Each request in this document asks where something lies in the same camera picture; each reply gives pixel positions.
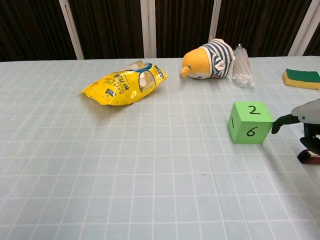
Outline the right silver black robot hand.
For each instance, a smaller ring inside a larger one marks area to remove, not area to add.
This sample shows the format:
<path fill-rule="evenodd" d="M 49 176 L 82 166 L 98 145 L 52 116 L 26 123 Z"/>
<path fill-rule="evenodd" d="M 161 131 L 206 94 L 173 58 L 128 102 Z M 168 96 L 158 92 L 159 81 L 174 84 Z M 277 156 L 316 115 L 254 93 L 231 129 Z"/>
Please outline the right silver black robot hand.
<path fill-rule="evenodd" d="M 304 136 L 300 142 L 314 154 L 320 154 L 320 99 L 309 101 L 292 109 L 290 114 L 279 117 L 272 125 L 276 134 L 283 125 L 303 123 Z"/>

